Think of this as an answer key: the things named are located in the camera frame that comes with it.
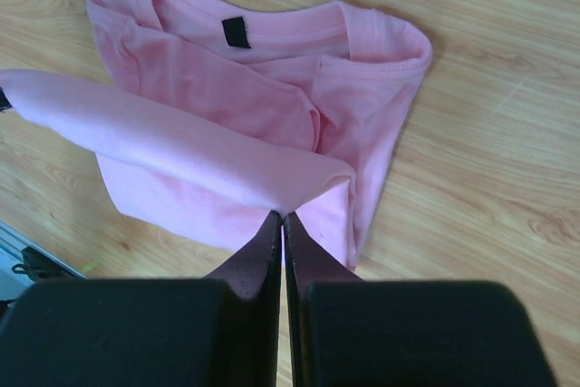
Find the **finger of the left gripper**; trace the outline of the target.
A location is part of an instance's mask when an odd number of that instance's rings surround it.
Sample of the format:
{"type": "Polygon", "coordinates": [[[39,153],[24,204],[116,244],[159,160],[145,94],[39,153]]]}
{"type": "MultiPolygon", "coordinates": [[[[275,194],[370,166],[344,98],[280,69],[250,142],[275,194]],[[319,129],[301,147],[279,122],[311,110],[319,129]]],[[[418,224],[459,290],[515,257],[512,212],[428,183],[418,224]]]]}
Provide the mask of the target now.
{"type": "Polygon", "coordinates": [[[0,111],[8,111],[12,108],[10,101],[8,101],[3,89],[0,89],[0,111]]]}

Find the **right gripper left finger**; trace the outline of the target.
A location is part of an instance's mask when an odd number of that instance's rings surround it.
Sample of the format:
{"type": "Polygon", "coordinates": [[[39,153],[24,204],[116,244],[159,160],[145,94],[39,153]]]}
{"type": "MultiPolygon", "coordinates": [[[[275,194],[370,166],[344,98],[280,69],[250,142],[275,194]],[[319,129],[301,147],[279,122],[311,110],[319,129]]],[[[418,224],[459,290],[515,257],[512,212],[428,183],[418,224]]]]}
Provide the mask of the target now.
{"type": "Polygon", "coordinates": [[[282,218],[270,212],[256,234],[208,278],[227,286],[214,344],[212,384],[276,384],[282,218]]]}

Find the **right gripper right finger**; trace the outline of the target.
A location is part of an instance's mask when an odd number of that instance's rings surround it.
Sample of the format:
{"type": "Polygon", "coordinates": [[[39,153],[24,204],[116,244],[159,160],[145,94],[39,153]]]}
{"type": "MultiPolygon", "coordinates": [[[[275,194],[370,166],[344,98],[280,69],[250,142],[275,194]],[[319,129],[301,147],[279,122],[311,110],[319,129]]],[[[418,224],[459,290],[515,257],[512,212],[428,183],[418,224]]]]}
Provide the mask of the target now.
{"type": "Polygon", "coordinates": [[[305,386],[307,359],[304,349],[309,347],[305,299],[309,287],[314,283],[359,283],[363,280],[321,247],[295,212],[285,218],[283,233],[293,385],[305,386]]]}

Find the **pink t-shirt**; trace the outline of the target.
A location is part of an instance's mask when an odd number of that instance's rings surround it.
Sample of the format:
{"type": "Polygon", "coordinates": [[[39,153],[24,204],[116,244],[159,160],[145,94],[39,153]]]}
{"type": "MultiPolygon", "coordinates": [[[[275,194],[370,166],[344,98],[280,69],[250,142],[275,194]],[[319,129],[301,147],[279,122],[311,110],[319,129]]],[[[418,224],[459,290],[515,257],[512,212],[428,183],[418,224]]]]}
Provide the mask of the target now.
{"type": "Polygon", "coordinates": [[[421,30],[341,1],[89,0],[87,13],[112,85],[4,70],[1,89],[94,152],[120,213],[237,250],[268,212],[294,212],[355,267],[432,58],[421,30]]]}

